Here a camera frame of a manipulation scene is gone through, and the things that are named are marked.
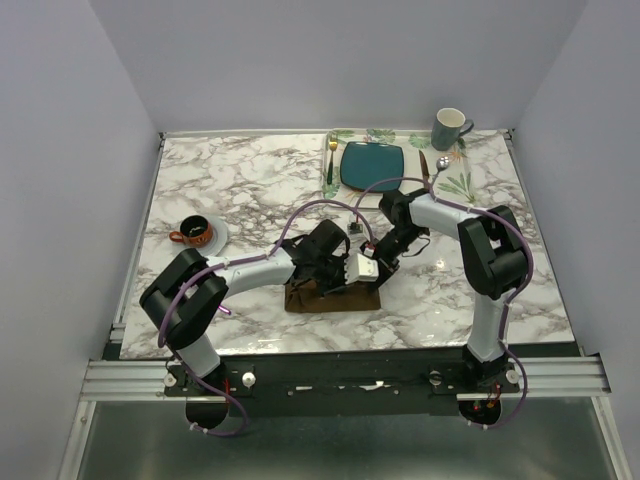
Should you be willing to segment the brown cloth napkin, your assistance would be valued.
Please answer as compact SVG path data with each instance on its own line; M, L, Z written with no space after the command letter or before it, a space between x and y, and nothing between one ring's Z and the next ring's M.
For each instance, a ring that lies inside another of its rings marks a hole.
M284 309L289 313L344 313L376 311L381 308L377 290L369 291L365 283L348 285L339 292L321 296L314 282L285 286Z

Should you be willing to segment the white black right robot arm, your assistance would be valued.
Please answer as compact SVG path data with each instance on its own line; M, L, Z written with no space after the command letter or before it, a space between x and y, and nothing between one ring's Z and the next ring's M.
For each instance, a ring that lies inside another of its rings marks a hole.
M399 257L420 235L436 231L459 242L465 276L475 291L466 345L474 358L461 365L460 379L471 391L485 390L496 380L492 362L504 355L508 304L533 274L532 252L512 211L506 206L464 207L424 189L386 192L379 209L393 229L374 243L372 259L379 270L374 289L395 274Z

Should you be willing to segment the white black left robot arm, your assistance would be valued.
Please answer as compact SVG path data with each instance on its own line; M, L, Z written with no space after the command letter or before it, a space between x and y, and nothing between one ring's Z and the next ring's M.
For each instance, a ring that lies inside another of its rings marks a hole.
M194 248L180 252L142 293L139 304L159 338L187 367L187 382L201 395L222 380L221 359L206 330L223 300L272 285L342 288L350 248L347 234L324 220L309 234L286 239L271 255L223 259L210 265Z

